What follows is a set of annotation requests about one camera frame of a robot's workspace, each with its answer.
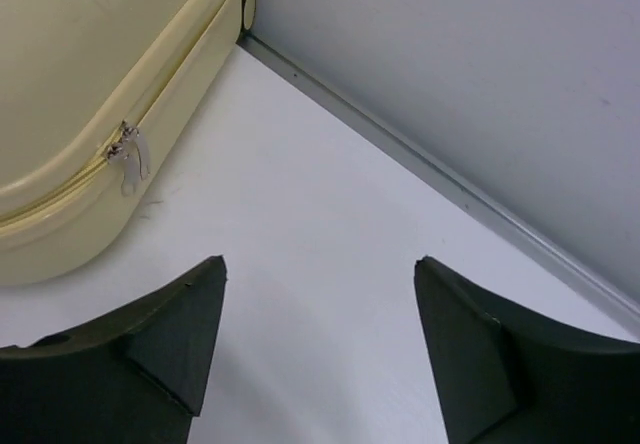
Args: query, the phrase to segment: zippered case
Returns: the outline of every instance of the zippered case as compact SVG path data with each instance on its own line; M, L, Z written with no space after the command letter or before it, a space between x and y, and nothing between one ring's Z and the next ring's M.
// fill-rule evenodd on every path
M255 0L0 0L0 284L121 232Z

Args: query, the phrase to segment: tabletop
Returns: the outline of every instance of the tabletop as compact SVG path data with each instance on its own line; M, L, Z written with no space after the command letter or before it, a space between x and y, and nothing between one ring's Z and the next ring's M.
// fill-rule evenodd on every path
M413 288L425 255L635 340L237 48L119 239L66 276L0 289L0 346L93 319L211 255L229 283L194 444L446 443Z

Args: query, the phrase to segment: zipper slider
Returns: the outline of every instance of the zipper slider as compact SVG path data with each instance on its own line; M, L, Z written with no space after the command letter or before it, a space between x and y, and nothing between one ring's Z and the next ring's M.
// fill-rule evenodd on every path
M138 149L138 158L140 162L140 178L144 181L151 175L151 153L149 152L149 145L144 135L135 126L132 126L127 121L122 121L122 137L121 142L123 144L133 143Z
M122 140L115 142L107 149L107 162L111 165L124 163L124 181L122 181L122 195L131 196L138 189L140 183L140 167L136 159L125 147Z

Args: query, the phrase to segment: bag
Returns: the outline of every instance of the bag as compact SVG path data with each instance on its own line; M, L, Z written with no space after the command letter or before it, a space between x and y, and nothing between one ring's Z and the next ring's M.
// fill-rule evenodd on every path
M255 0L1 1L0 284L20 284L116 238Z

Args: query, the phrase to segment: metal strip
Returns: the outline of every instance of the metal strip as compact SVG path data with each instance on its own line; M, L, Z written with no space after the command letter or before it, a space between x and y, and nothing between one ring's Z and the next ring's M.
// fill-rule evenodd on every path
M253 35L240 46L467 214L527 254L548 272L640 339L640 305L578 259L532 229L392 126L342 97Z

